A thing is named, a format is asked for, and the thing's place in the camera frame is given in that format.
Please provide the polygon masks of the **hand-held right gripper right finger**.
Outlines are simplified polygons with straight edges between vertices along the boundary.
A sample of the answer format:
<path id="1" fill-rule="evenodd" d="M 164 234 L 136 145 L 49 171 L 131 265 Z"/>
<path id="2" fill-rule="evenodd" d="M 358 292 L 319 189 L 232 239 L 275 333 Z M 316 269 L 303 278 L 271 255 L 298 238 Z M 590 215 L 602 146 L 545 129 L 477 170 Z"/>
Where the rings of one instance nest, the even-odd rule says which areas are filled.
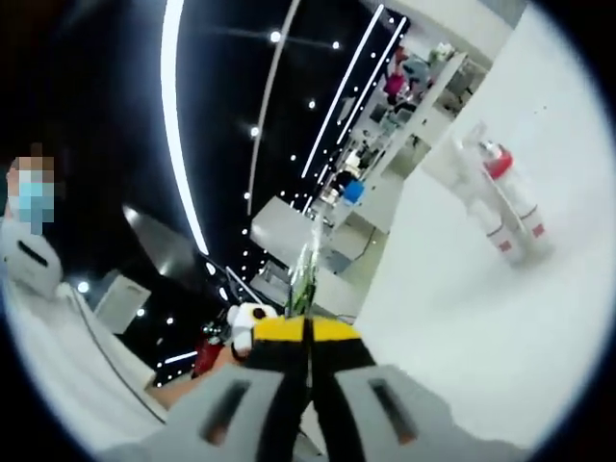
<path id="1" fill-rule="evenodd" d="M 379 365 L 360 334 L 311 320 L 312 398 L 331 461 L 525 461 L 526 451 L 474 436 L 449 405 L 393 365 Z"/>

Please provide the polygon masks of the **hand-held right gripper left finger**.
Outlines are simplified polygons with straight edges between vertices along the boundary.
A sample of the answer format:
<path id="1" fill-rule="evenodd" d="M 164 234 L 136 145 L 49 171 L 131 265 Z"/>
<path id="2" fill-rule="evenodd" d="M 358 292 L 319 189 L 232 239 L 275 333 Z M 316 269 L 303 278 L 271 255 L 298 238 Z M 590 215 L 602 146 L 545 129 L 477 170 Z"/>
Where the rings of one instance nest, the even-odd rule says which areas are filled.
<path id="1" fill-rule="evenodd" d="M 290 461 L 307 399 L 304 319 L 265 319 L 240 366 L 226 364 L 171 409 L 164 427 L 103 461 Z"/>

